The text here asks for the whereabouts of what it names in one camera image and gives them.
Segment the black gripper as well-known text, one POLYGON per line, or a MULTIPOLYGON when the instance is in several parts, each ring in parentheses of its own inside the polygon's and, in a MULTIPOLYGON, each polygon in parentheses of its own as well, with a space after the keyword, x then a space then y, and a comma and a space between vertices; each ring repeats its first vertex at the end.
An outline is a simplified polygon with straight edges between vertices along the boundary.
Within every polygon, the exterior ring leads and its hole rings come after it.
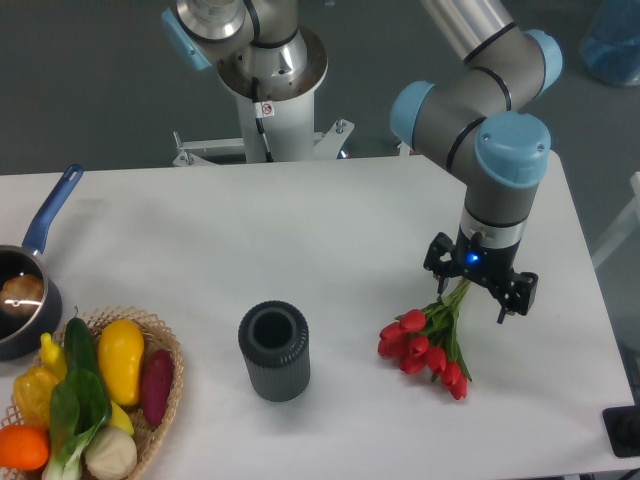
POLYGON ((506 315, 526 316, 535 301, 539 277, 514 270, 518 248, 518 242, 504 248, 482 246, 479 233, 468 238, 462 231, 453 242, 440 232, 427 249, 423 267, 436 278, 438 294, 447 279, 457 277, 485 288, 501 306, 497 323, 502 324, 506 315))

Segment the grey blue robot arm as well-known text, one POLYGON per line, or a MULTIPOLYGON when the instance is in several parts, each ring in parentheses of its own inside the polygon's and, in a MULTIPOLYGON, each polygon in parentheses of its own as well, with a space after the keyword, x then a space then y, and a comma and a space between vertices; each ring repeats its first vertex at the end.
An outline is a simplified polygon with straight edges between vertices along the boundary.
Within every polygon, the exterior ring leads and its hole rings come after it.
MULTIPOLYGON (((461 277, 487 289, 503 314, 526 314, 538 278, 513 262, 540 181, 550 134, 522 107, 558 78, 556 41, 521 30, 498 1, 424 5, 467 68, 455 84, 406 86, 390 127, 466 187, 458 234, 439 234, 424 261, 440 283, 461 277)), ((248 162, 309 160, 314 94, 328 60, 298 20, 294 1, 177 1, 162 14, 174 48, 197 70, 215 68, 235 96, 248 162)))

